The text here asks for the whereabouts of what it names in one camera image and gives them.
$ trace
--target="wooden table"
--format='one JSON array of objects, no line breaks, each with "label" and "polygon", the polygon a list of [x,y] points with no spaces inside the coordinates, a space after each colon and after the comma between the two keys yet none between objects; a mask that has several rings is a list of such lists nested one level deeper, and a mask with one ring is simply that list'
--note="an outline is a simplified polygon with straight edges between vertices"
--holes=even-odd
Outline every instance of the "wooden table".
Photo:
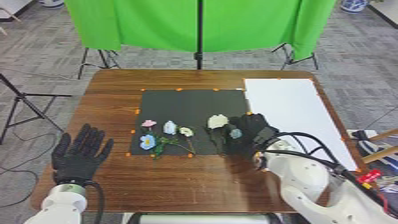
[{"label": "wooden table", "polygon": [[[296,71],[184,71],[102,70],[97,73],[68,132],[75,136],[84,123],[107,131],[116,140],[109,160],[97,173],[107,195],[107,212],[292,212],[280,196],[280,180],[273,173],[253,170],[251,163],[221,156],[127,156],[136,128],[136,110],[143,89],[235,89],[244,78],[303,78],[315,80],[333,120],[349,139],[331,102],[310,72]],[[347,146],[365,168],[354,143]],[[35,208],[54,187],[47,167],[33,196]],[[90,190],[90,210],[97,210],[97,192]]]}]

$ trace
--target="blue flower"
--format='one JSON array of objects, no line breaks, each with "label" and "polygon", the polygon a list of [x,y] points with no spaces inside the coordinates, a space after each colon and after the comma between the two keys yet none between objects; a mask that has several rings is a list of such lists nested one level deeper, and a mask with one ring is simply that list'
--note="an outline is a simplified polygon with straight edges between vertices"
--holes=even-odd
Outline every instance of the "blue flower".
[{"label": "blue flower", "polygon": [[239,139],[242,137],[242,131],[241,129],[234,129],[230,132],[230,136],[234,139]]},{"label": "blue flower", "polygon": [[157,140],[155,140],[155,137],[154,135],[146,135],[141,137],[141,148],[145,150],[150,150],[155,146],[157,146]]}]

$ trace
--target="metal stand leg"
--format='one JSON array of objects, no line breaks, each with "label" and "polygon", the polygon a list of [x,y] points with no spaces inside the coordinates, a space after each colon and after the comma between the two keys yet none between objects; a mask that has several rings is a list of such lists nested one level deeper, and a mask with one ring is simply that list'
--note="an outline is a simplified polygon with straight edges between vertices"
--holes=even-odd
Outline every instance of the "metal stand leg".
[{"label": "metal stand leg", "polygon": [[10,112],[10,118],[8,118],[8,122],[6,122],[6,126],[4,126],[4,133],[3,133],[3,138],[0,138],[0,145],[4,144],[4,137],[6,137],[6,134],[8,134],[8,130],[10,130],[10,123],[11,123],[11,119],[13,119],[15,112],[17,112],[19,102],[20,102],[20,98],[17,97],[15,98],[15,104],[13,104],[11,112]]},{"label": "metal stand leg", "polygon": [[104,68],[109,69],[111,67],[109,67],[109,62],[106,60],[104,51],[99,50],[99,53],[100,53],[100,57],[102,57],[102,60],[104,60]]},{"label": "metal stand leg", "polygon": [[287,50],[287,43],[273,50],[273,53],[278,52],[278,50],[283,48],[283,51],[285,51],[285,55],[287,55],[287,61],[285,61],[285,64],[283,64],[283,68],[282,70],[285,70],[287,66],[289,65],[294,65],[298,63],[301,63],[303,61],[306,61],[308,59],[314,59],[314,62],[315,62],[315,69],[321,70],[321,66],[319,66],[319,60],[317,60],[317,56],[315,56],[315,53],[312,54],[312,57],[305,58],[303,60],[296,61],[294,60],[294,51],[290,52],[289,54],[289,50]]},{"label": "metal stand leg", "polygon": [[99,54],[100,54],[100,57],[102,57],[102,61],[104,61],[104,66],[100,65],[95,65],[91,63],[88,63],[88,54],[90,54],[90,48],[86,48],[84,50],[84,58],[83,58],[83,64],[81,64],[81,68],[79,68],[79,79],[83,78],[83,73],[84,73],[84,67],[86,66],[95,66],[99,67],[100,69],[111,69],[115,67],[122,68],[118,62],[116,62],[116,59],[111,55],[111,53],[118,56],[120,54],[116,53],[116,51],[107,51],[106,50],[106,53],[107,53],[107,58],[106,58],[106,55],[104,55],[104,50],[99,50]]},{"label": "metal stand leg", "polygon": [[84,59],[83,59],[83,64],[81,64],[81,69],[79,69],[79,79],[83,78],[83,73],[84,73],[88,53],[90,53],[90,48],[84,49]]},{"label": "metal stand leg", "polygon": [[280,45],[280,47],[273,50],[273,53],[278,52],[278,50],[285,47],[287,43],[283,45]]},{"label": "metal stand leg", "polygon": [[[54,104],[56,98],[58,97],[72,97],[72,95],[58,95],[58,94],[27,94],[22,93],[20,90],[17,89],[15,85],[11,84],[6,76],[0,74],[0,80],[6,84],[6,86],[10,87],[11,91],[17,94],[17,98],[15,98],[15,104],[13,104],[13,109],[11,109],[11,113],[10,113],[10,118],[8,118],[8,122],[6,122],[6,126],[4,126],[4,132],[3,132],[3,138],[0,138],[0,144],[4,143],[4,138],[6,138],[6,134],[8,134],[8,129],[15,126],[19,126],[20,124],[26,124],[27,122],[38,120],[38,119],[45,119],[52,125],[56,126],[56,128],[59,129],[61,132],[65,132],[63,128],[59,127],[59,125],[56,124],[54,120],[51,119],[51,117],[47,116],[47,111],[51,109],[51,106]],[[42,111],[40,108],[36,107],[35,103],[29,101],[27,96],[42,96],[42,97],[52,97],[52,100],[49,102],[49,105],[45,107],[45,110]],[[26,119],[24,121],[19,121],[17,123],[11,124],[11,120],[15,117],[15,112],[17,112],[17,106],[20,101],[26,103],[26,105],[29,106],[31,110],[36,113],[36,117]]]}]

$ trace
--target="tripod stand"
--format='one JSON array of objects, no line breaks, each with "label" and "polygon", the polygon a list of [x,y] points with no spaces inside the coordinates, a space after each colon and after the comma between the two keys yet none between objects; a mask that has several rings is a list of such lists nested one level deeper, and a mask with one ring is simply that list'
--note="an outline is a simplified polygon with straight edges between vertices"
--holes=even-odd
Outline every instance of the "tripod stand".
[{"label": "tripod stand", "polygon": [[[3,137],[0,137],[0,145],[4,144],[4,137],[8,134],[8,130],[11,127],[19,126],[20,124],[26,124],[27,122],[38,120],[38,119],[45,119],[52,125],[56,126],[56,128],[61,130],[61,132],[65,132],[63,128],[59,127],[59,125],[56,124],[54,120],[51,119],[51,117],[47,116],[47,111],[51,109],[51,106],[54,104],[54,100],[58,97],[72,97],[72,95],[56,95],[56,94],[31,94],[31,93],[22,93],[20,90],[17,89],[13,83],[10,82],[4,74],[0,73],[0,81],[4,82],[6,86],[10,87],[11,91],[17,94],[15,97],[15,104],[13,104],[13,108],[11,108],[11,113],[10,113],[10,118],[8,118],[8,122],[6,122],[6,126],[4,126],[4,132],[3,132]],[[35,103],[29,101],[27,96],[43,96],[43,97],[52,97],[52,100],[49,102],[49,105],[45,107],[45,110],[42,111],[40,108],[36,107]],[[17,123],[11,124],[13,121],[13,117],[15,117],[15,112],[17,112],[17,106],[19,103],[24,102],[26,105],[29,106],[29,108],[33,109],[35,113],[36,113],[36,117],[29,118],[24,121],[19,121]]]}]

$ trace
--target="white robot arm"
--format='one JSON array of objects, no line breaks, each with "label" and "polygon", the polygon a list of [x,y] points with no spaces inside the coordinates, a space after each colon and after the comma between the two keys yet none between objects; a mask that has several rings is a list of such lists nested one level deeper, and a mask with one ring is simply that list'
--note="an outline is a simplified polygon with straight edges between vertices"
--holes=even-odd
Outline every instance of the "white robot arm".
[{"label": "white robot arm", "polygon": [[26,224],[81,224],[86,207],[86,188],[77,184],[63,184],[54,187],[42,203],[42,212]]},{"label": "white robot arm", "polygon": [[[290,143],[280,140],[269,150],[296,151]],[[269,170],[282,178],[282,195],[287,203],[315,224],[397,224],[383,206],[351,181],[329,174],[326,166],[296,155],[264,153]],[[329,186],[331,199],[324,207],[317,204]]]}]

